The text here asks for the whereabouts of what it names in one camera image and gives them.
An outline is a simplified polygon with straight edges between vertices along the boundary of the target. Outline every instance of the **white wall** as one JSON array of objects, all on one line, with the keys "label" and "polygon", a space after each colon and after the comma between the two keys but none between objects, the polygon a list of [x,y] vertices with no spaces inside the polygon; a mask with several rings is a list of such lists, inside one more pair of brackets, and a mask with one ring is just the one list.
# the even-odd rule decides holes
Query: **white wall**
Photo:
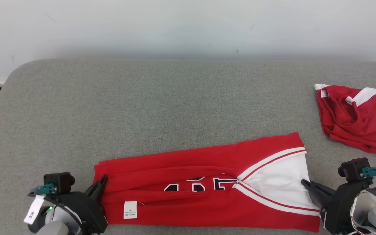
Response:
[{"label": "white wall", "polygon": [[0,80],[29,61],[132,58],[376,61],[373,0],[0,0]]}]

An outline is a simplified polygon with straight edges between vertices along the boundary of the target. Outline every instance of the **red fabric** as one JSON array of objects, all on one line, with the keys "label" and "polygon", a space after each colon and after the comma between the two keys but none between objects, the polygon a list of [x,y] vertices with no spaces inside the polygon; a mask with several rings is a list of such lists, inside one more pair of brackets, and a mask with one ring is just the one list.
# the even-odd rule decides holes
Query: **red fabric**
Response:
[{"label": "red fabric", "polygon": [[376,153],[376,95],[359,106],[346,102],[347,97],[355,98],[360,92],[336,85],[317,90],[322,130],[333,140]]},{"label": "red fabric", "polygon": [[[112,159],[95,166],[94,182],[108,176],[101,204],[109,224],[260,227],[317,232],[318,216],[277,210],[234,188],[237,184],[234,180],[242,180],[237,176],[255,163],[283,150],[303,146],[295,132],[233,145]],[[216,178],[223,183],[216,185]],[[196,189],[204,187],[205,190],[193,192],[194,183],[201,184]],[[165,192],[170,184],[178,184],[179,190]],[[138,201],[137,219],[123,219],[126,201]]]}]

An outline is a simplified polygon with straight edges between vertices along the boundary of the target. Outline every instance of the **robotic arm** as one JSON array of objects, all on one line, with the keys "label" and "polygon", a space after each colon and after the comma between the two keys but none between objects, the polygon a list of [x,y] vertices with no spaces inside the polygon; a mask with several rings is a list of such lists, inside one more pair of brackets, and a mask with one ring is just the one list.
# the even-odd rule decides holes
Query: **robotic arm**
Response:
[{"label": "robotic arm", "polygon": [[103,233],[108,225],[99,204],[107,177],[85,192],[71,192],[75,178],[69,172],[47,174],[44,185],[28,194],[53,204],[41,207],[33,223],[28,225],[37,235],[91,235]]},{"label": "robotic arm", "polygon": [[336,190],[301,180],[321,205],[324,228],[331,234],[376,234],[376,187],[369,188],[376,167],[370,167],[367,158],[360,158],[343,162],[338,172],[347,183]]}]

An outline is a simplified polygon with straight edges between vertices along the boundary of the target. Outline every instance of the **white label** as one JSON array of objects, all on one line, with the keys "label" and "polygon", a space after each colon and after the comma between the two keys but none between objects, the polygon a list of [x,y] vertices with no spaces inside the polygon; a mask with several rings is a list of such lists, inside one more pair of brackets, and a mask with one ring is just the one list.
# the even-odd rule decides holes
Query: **white label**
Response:
[{"label": "white label", "polygon": [[31,204],[30,209],[28,210],[28,214],[24,219],[24,222],[28,224],[32,224],[34,222],[34,220],[37,217],[37,214],[39,214],[39,211],[40,211],[41,206],[43,205],[43,202],[44,202],[44,196],[36,195],[36,198]]},{"label": "white label", "polygon": [[137,219],[137,202],[124,202],[124,219]]}]

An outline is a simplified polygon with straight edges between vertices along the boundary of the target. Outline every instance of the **care label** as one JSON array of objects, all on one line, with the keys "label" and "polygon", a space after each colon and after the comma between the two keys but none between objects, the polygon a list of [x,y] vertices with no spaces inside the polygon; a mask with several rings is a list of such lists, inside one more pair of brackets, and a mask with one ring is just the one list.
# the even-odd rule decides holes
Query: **care label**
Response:
[{"label": "care label", "polygon": [[34,220],[39,214],[39,211],[40,211],[41,206],[43,205],[43,202],[44,202],[44,196],[36,195],[36,198],[31,204],[30,209],[28,210],[27,216],[24,219],[24,222],[28,224],[33,224]]},{"label": "care label", "polygon": [[137,202],[124,202],[124,219],[137,219]]}]

